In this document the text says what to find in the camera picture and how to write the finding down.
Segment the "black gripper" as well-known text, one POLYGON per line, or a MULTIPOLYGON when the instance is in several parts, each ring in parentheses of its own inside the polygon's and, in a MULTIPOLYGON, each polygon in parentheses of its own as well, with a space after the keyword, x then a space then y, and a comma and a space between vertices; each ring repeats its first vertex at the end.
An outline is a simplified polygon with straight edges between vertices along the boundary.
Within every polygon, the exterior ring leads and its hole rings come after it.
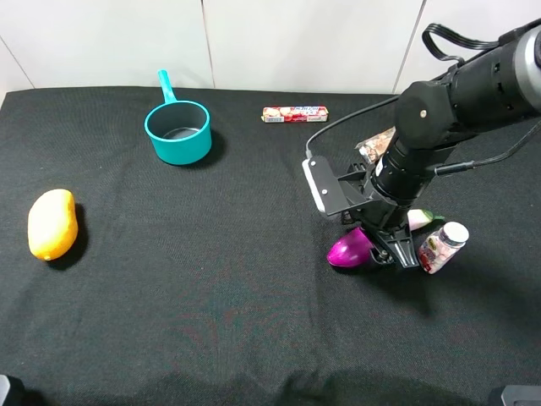
POLYGON ((353 164, 337 178, 347 212, 374 234, 370 259, 375 266, 419 267, 407 212, 413 205, 413 165, 410 162, 353 164))

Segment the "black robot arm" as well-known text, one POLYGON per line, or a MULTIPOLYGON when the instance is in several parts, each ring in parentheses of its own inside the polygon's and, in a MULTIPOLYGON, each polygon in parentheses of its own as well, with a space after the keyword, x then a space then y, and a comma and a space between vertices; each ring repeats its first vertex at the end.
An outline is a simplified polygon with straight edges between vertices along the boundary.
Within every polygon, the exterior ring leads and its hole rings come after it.
POLYGON ((339 179, 358 193, 346 213, 368 238, 375 264, 417 267, 407 213, 436 176, 464 172, 513 155, 538 124, 510 150, 482 161, 447 163, 456 146, 479 134, 540 115, 540 22, 535 19, 497 41, 467 38, 440 24, 422 34, 428 51, 454 64, 396 97, 394 128, 382 156, 352 165, 339 179))

